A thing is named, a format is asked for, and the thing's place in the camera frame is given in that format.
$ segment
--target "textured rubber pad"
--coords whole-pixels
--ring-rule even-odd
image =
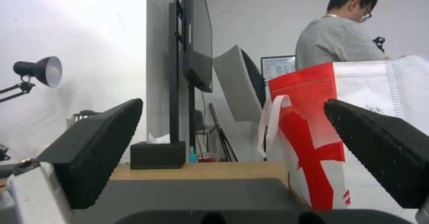
[[[37,158],[54,165],[72,209],[92,206],[131,141],[143,102],[132,99],[72,125]]]
[[[429,137],[402,119],[331,99],[325,114],[357,159],[403,208],[429,194]]]

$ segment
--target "man's arm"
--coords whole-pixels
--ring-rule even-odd
[[[347,24],[342,30],[341,40],[335,45],[341,61],[390,60],[359,24]]]

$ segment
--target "lamp arm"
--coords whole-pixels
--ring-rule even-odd
[[[21,83],[19,83],[19,84],[16,84],[16,85],[14,85],[14,86],[10,87],[10,88],[5,88],[5,89],[3,89],[3,90],[0,90],[0,94],[4,94],[4,93],[7,93],[7,92],[9,92],[9,91],[12,91],[12,90],[18,89],[18,88],[20,88],[20,89],[21,89],[21,92],[20,92],[20,93],[17,93],[17,94],[11,95],[11,96],[9,96],[9,97],[2,98],[2,99],[0,99],[0,102],[5,102],[5,101],[7,101],[7,100],[10,100],[10,99],[13,99],[13,98],[16,98],[16,97],[22,96],[22,95],[24,95],[24,94],[28,94],[34,86],[35,86],[35,85],[34,85],[34,84],[32,84],[31,82],[21,82]]]
[[[10,88],[5,88],[5,89],[0,90],[0,94],[7,93],[7,92],[12,91],[12,90],[15,90],[15,89],[17,89],[17,88],[20,88],[19,84],[13,85],[13,86],[12,86],[12,87],[10,87]]]

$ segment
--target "cable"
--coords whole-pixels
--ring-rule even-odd
[[[204,123],[205,123],[205,99],[204,99],[204,94],[202,93],[201,90],[200,90],[200,92],[201,92],[201,97],[202,97],[202,104],[204,105],[204,112],[202,114],[202,129],[205,131],[205,126],[204,126]],[[207,141],[204,138],[204,146],[208,150],[208,143],[206,143],[206,142]]]
[[[203,160],[203,159],[204,159],[204,157],[202,156],[201,143],[199,143],[199,138],[198,138],[198,136],[197,136],[197,135],[195,135],[195,137],[196,137],[196,141],[198,142],[198,147],[199,147],[199,152],[200,152],[200,154],[201,154],[201,159]]]

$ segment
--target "black desk lamp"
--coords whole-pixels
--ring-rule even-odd
[[[15,90],[20,88],[21,92],[11,95],[9,97],[5,97],[0,99],[0,102],[5,102],[9,99],[13,99],[19,97],[24,94],[28,94],[31,89],[35,86],[30,82],[31,77],[36,77],[37,80],[44,85],[55,88],[60,84],[63,68],[61,66],[61,61],[55,57],[47,57],[43,58],[37,63],[19,61],[13,65],[13,71],[20,75],[21,83],[16,84],[10,88],[5,88],[0,90],[0,94],[4,94],[6,92]]]

